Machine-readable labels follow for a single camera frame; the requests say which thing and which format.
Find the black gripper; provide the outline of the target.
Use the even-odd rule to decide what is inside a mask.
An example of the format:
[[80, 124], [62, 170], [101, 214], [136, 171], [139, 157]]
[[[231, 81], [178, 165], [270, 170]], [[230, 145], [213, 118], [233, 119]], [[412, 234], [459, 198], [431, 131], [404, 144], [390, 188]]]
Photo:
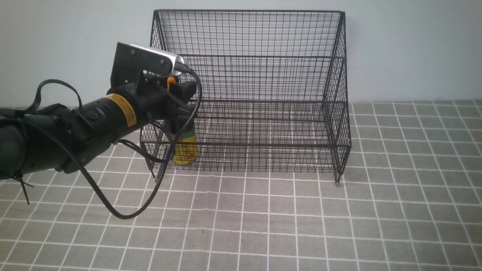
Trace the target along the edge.
[[194, 111], [189, 102], [197, 92], [195, 81], [168, 83], [167, 77], [149, 73], [136, 74], [136, 118], [147, 122], [148, 115], [155, 120], [187, 120]]

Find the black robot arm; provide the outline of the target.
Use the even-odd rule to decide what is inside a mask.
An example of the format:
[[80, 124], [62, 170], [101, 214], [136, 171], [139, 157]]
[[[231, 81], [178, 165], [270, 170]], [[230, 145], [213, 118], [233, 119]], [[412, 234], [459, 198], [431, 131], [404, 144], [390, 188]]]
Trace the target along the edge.
[[152, 120], [187, 120], [196, 90], [194, 81], [169, 83], [167, 77], [141, 75], [80, 108], [1, 109], [1, 179], [47, 169], [78, 171], [67, 151], [84, 166]]

